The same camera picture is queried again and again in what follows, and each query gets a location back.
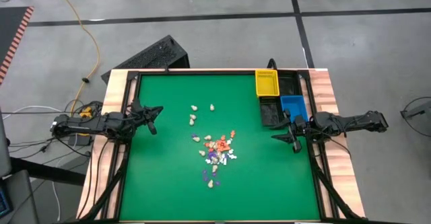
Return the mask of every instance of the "orange toy piece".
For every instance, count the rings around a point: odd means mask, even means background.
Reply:
[[[223,140],[217,140],[217,151],[223,152],[223,151],[229,151],[230,147],[226,144],[226,141]]]

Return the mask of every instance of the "blue basket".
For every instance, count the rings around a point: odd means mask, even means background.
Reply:
[[[293,122],[297,115],[302,115],[308,121],[307,110],[305,108],[304,96],[281,96],[281,108],[290,111],[290,120]]]

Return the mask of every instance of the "black container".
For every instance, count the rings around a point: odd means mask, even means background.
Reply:
[[[280,97],[259,97],[259,105],[263,126],[274,126],[284,119]]]
[[[187,52],[170,36],[147,47],[114,69],[190,69]],[[101,78],[108,84],[110,70]]]
[[[278,87],[281,96],[301,96],[301,80],[296,71],[278,71]]]

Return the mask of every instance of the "yellow basket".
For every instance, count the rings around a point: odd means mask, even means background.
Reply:
[[[255,71],[256,94],[261,96],[279,96],[277,70],[262,69]]]

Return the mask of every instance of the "yellow cable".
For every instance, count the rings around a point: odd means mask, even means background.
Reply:
[[[76,12],[76,9],[74,8],[74,6],[70,3],[69,0],[66,0],[66,2],[70,5],[70,8],[72,8],[73,12],[75,13],[75,16],[76,16],[76,18],[77,18],[77,20],[78,20],[78,22],[79,22],[82,30],[84,32],[87,32],[88,36],[90,36],[90,38],[92,38],[92,40],[94,42],[94,46],[96,46],[96,50],[97,50],[97,62],[94,65],[92,71],[86,77],[87,79],[89,79],[93,75],[94,71],[99,67],[99,64],[100,64],[100,49],[99,49],[99,46],[97,45],[96,39],[94,39],[93,35],[82,24],[81,18],[79,18],[79,15]],[[71,108],[71,115],[72,115],[73,110],[75,109],[76,101],[79,99],[79,96],[81,95],[81,91],[84,88],[85,84],[86,84],[85,82],[82,82],[81,86],[79,87],[78,92],[76,93],[75,100],[73,101],[72,108]]]

